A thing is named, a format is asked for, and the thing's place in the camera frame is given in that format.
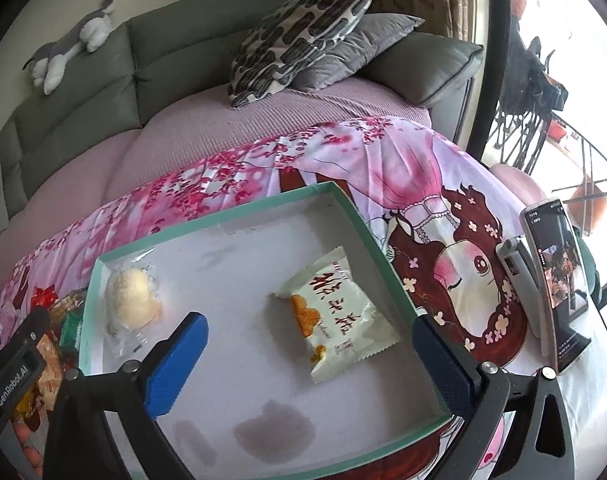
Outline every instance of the box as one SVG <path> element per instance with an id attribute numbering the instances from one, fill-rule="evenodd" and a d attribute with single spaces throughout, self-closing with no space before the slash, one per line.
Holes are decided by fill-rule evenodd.
<path id="1" fill-rule="evenodd" d="M 402 341 L 314 384 L 290 303 L 272 292 L 340 245 L 354 279 Z M 196 478 L 319 478 L 384 457 L 450 420 L 412 346 L 410 298 L 336 184 L 237 206 L 101 256 L 82 327 L 85 374 L 120 365 L 104 343 L 103 294 L 110 269 L 133 256 L 156 269 L 163 337 L 191 310 L 210 325 L 208 345 L 173 409 L 157 418 Z M 135 357 L 142 360 L 154 343 Z M 119 419 L 108 415 L 136 477 L 141 467 Z"/>

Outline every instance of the pink chair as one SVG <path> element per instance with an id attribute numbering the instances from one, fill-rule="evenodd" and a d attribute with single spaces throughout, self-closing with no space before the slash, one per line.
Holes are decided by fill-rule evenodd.
<path id="1" fill-rule="evenodd" d="M 506 164 L 495 164 L 490 169 L 504 186 L 506 186 L 525 206 L 541 202 L 547 197 L 533 178 L 517 168 Z"/>

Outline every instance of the phone screen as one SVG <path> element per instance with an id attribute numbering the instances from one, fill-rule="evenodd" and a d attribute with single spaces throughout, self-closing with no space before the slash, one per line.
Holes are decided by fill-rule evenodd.
<path id="1" fill-rule="evenodd" d="M 588 306 L 586 275 L 570 221 L 559 200 L 529 211 L 525 220 L 543 267 L 543 292 L 550 298 L 557 366 L 562 372 L 591 341 L 588 316 L 583 316 Z"/>

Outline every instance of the grey and white plush toy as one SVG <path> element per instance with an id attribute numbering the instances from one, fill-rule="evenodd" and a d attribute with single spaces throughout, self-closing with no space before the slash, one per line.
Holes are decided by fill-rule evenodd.
<path id="1" fill-rule="evenodd" d="M 44 86 L 49 95 L 64 78 L 66 63 L 84 50 L 94 52 L 104 44 L 112 32 L 108 16 L 115 8 L 115 0 L 102 0 L 101 8 L 86 14 L 68 33 L 58 41 L 40 46 L 24 64 L 36 87 Z"/>

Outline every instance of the metal screw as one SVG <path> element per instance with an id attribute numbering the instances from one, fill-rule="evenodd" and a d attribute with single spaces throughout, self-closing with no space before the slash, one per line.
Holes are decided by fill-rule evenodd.
<path id="1" fill-rule="evenodd" d="M 499 371 L 499 367 L 490 361 L 484 361 L 481 363 L 481 369 L 490 375 L 494 375 Z"/>
<path id="2" fill-rule="evenodd" d="M 79 377 L 79 370 L 77 368 L 71 368 L 64 375 L 67 381 L 74 381 L 77 377 Z"/>
<path id="3" fill-rule="evenodd" d="M 557 377 L 557 374 L 555 373 L 555 371 L 552 368 L 550 368 L 549 366 L 544 366 L 541 369 L 541 374 L 549 381 L 554 381 L 555 378 Z"/>
<path id="4" fill-rule="evenodd" d="M 130 359 L 130 361 L 126 361 L 124 363 L 121 369 L 127 374 L 134 374 L 139 369 L 139 361 Z"/>

